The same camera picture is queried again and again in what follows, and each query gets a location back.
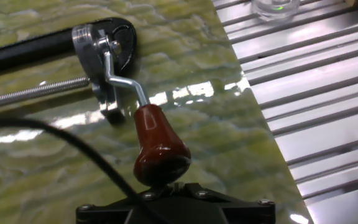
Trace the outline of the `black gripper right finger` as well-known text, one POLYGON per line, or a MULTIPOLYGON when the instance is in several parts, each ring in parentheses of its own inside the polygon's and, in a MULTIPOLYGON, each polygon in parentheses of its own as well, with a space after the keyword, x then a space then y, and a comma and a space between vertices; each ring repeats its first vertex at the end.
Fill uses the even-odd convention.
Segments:
POLYGON ((190 199, 186 208, 195 223, 275 223, 275 203, 271 200, 246 202, 196 183, 185 184, 182 191, 190 199))

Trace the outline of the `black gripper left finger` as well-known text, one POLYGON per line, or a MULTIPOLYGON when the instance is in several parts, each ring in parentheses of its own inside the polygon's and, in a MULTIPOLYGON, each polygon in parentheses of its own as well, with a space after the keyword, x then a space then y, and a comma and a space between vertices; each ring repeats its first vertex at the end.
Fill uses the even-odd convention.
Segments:
POLYGON ((129 197, 105 206, 83 204, 76 209, 76 224, 153 223, 129 197))

